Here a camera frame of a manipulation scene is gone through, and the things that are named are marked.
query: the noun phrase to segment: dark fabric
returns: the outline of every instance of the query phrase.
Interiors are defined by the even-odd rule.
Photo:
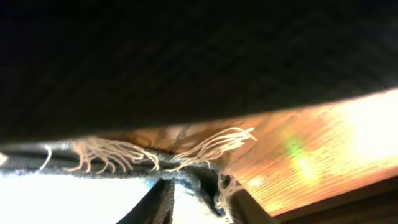
[[[224,118],[397,86],[397,1],[0,7],[0,141]]]

